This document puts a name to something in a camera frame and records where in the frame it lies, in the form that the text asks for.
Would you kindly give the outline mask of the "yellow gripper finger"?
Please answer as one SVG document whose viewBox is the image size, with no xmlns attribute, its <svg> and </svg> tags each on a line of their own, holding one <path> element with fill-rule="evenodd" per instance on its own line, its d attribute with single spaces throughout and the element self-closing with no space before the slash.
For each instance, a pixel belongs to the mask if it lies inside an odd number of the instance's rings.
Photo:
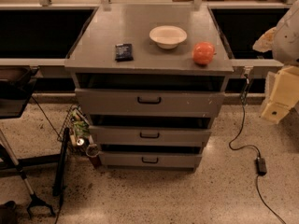
<svg viewBox="0 0 299 224">
<path fill-rule="evenodd" d="M 299 68 L 284 66 L 265 80 L 261 118 L 278 124 L 299 102 Z"/>
</svg>

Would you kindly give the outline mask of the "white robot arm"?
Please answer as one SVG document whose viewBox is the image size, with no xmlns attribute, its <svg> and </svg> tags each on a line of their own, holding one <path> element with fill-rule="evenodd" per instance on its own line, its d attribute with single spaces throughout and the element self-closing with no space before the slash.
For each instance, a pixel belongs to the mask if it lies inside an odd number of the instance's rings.
<svg viewBox="0 0 299 224">
<path fill-rule="evenodd" d="M 263 119 L 278 124 L 299 102 L 299 1 L 252 48 L 272 51 L 273 59 L 283 64 L 276 74 L 268 73 L 261 111 Z"/>
</svg>

